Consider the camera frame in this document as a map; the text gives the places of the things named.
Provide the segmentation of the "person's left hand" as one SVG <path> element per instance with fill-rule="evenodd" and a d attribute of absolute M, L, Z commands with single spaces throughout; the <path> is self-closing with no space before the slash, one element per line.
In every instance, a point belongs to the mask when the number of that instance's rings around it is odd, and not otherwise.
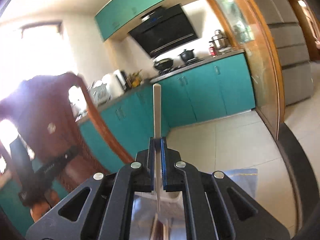
<path fill-rule="evenodd" d="M 34 222 L 37 222 L 45 213 L 60 201 L 55 190 L 48 190 L 44 195 L 44 200 L 37 202 L 30 209 L 30 215 Z"/>

